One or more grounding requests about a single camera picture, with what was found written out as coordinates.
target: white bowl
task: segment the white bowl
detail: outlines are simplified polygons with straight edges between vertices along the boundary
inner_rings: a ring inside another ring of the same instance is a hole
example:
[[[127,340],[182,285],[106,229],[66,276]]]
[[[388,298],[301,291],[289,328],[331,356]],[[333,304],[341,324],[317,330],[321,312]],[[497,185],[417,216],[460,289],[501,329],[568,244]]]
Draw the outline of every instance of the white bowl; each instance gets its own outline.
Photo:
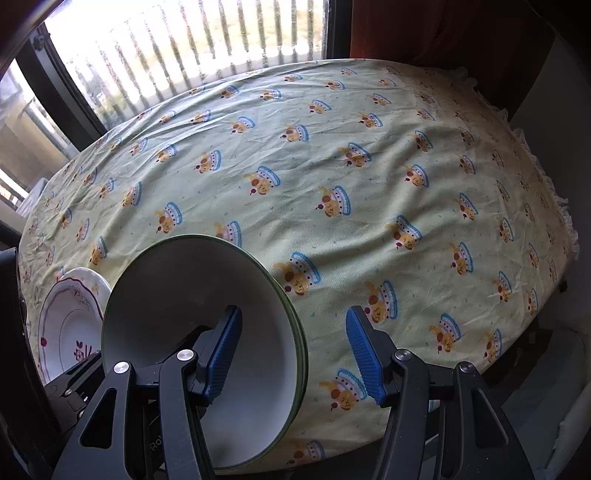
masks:
[[[223,391],[201,420],[218,471],[267,452],[300,408],[306,343],[282,288],[225,240],[175,236],[130,263],[113,288],[103,327],[106,372],[119,361],[144,367],[174,353],[197,325],[215,325],[229,304],[242,309],[242,336]]]
[[[91,268],[76,267],[64,273],[60,280],[63,280],[64,278],[75,278],[76,280],[80,280],[95,296],[101,312],[103,314],[105,313],[107,302],[111,296],[111,286],[101,274],[95,272]]]
[[[96,298],[80,280],[65,278],[53,285],[43,302],[38,330],[46,383],[100,350],[102,322]]]

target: orange curtain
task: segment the orange curtain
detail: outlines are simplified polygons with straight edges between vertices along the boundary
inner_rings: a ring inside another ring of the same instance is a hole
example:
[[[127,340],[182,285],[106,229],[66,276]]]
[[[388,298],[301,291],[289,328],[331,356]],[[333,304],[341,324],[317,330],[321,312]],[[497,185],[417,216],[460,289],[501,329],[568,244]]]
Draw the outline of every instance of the orange curtain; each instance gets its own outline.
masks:
[[[512,116],[554,41],[522,0],[353,0],[351,58],[455,69]]]

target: wall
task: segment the wall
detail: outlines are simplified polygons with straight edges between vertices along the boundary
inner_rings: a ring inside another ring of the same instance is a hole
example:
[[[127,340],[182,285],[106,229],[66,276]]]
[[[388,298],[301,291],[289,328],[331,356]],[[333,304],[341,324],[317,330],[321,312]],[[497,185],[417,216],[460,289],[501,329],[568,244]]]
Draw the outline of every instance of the wall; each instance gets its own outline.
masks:
[[[539,317],[561,320],[585,333],[591,333],[590,114],[591,86],[574,54],[557,38],[511,126],[525,130],[558,195],[569,199],[579,232],[581,252],[567,270],[568,290],[556,291]]]

